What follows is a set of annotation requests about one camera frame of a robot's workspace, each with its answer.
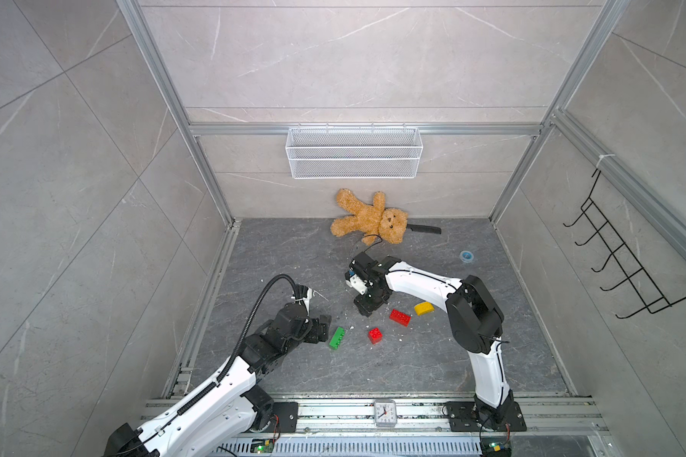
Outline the green lego brick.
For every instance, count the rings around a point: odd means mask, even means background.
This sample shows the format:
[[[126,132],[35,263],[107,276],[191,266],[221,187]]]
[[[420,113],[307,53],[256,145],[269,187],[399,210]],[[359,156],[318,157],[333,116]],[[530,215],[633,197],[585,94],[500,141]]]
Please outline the green lego brick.
[[[345,338],[345,335],[346,329],[344,329],[343,327],[338,327],[333,333],[331,341],[329,342],[330,348],[332,348],[333,350],[337,350],[340,347],[343,339]]]

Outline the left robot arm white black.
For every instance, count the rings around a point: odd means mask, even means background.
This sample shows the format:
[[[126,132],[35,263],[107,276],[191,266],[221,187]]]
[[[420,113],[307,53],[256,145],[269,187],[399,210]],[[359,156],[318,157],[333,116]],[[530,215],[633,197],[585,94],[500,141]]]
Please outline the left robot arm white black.
[[[222,441],[274,425],[274,400],[258,382],[303,343],[325,343],[332,318],[310,316],[307,300],[286,304],[241,342],[201,386],[138,428],[120,426],[106,456],[205,456]]]

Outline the long red lego brick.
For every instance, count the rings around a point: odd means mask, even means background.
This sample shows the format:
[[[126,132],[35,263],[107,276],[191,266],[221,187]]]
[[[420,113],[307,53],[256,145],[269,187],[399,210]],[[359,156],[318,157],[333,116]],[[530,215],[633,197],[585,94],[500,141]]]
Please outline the long red lego brick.
[[[411,322],[411,316],[409,314],[406,314],[404,312],[400,312],[399,310],[392,310],[390,313],[390,319],[399,325],[402,325],[404,327],[408,327],[409,323]]]

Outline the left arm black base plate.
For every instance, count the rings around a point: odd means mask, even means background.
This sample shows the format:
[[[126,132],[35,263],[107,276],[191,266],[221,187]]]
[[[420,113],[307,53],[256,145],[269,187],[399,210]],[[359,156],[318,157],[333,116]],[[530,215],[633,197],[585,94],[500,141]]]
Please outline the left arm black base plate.
[[[297,431],[299,403],[274,403],[268,413],[257,418],[250,428],[253,433],[293,433]]]

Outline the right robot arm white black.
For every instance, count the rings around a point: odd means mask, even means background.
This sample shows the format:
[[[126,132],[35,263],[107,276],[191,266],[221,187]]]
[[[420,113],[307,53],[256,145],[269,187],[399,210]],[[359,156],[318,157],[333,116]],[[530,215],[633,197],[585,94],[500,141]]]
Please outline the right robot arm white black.
[[[412,295],[444,310],[453,339],[468,352],[473,367],[474,416],[490,430],[504,424],[507,414],[516,407],[502,358],[504,314],[478,277],[445,277],[396,257],[379,262],[360,253],[350,262],[345,279],[358,292],[354,304],[364,316],[378,310],[395,292]]]

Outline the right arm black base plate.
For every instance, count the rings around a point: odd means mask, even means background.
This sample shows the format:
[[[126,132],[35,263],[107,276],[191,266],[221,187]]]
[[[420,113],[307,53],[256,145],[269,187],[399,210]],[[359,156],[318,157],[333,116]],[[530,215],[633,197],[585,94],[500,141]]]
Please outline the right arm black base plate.
[[[528,430],[520,405],[514,402],[503,413],[492,418],[486,407],[478,409],[475,401],[446,402],[443,407],[452,432],[478,432],[494,430],[523,432]]]

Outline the small red lego brick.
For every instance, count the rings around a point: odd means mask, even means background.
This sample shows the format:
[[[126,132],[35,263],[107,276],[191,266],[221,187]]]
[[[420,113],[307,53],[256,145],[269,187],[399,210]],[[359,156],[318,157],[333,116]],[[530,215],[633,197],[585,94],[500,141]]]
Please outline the small red lego brick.
[[[368,338],[372,345],[376,345],[382,341],[383,334],[379,328],[373,328],[368,332]]]

